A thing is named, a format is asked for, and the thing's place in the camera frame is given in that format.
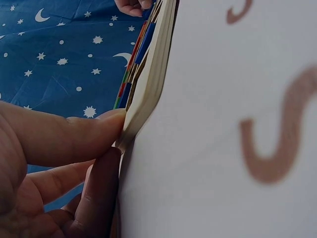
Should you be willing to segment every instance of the letter s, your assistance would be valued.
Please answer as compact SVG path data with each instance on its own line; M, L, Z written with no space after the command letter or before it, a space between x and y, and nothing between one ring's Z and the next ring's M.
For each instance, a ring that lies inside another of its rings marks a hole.
M305 106L317 92L317 65L306 69L285 92L281 132L273 156L263 159L255 151L253 122L241 122L242 152L251 176L263 183L283 179L292 168L301 142L301 123Z

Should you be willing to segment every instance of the page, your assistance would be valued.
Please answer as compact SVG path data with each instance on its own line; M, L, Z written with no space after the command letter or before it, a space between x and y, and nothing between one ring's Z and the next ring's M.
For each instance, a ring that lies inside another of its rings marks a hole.
M316 237L316 8L180 2L161 98L122 165L123 238Z

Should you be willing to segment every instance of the star pattern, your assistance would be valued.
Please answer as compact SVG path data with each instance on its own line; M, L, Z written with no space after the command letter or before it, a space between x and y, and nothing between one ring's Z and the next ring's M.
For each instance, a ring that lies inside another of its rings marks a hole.
M135 31L135 27L134 26L130 26L129 27L129 31Z
M85 17L90 17L91 16L91 11L87 11L84 15L85 15Z
M67 64L68 63L68 59L66 59L66 58L62 58L62 59L59 59L58 61L57 61L57 64L58 65L65 65L65 64Z
M30 105L27 105L27 106L23 106L25 109L27 110L32 110L32 108L30 108Z
M32 70L31 71L28 70L28 71L24 72L24 76L27 76L27 77L30 77L31 74L33 74Z
M44 52L42 52L42 53L39 53L39 56L37 56L37 58L39 59L39 61L40 60L44 60L44 57L45 57L46 55L44 54Z
M112 20L112 21L117 21L117 20L118 20L118 17L117 17L117 16L112 16L111 20Z
M86 107L84 109L84 116L87 118L93 118L96 115L96 109L93 106Z
M100 74L101 70L99 70L98 68L93 69L93 71L91 73L93 73L94 75L96 74Z
M95 36L93 39L93 43L95 43L95 44L100 44L102 41L103 41L103 39L100 36Z

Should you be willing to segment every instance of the bedsheet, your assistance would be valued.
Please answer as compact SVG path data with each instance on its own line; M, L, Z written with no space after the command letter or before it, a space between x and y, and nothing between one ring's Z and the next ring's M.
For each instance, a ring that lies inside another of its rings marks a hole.
M113 0L2 0L0 99L63 117L111 110L142 24ZM28 173L47 169L29 165Z

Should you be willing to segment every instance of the white page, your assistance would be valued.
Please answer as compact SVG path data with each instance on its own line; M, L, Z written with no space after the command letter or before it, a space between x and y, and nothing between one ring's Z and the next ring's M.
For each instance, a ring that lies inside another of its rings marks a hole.
M289 173L261 183L245 165L241 120L274 154L287 87L317 63L317 2L181 0L160 101L125 156L123 238L317 237L317 100Z

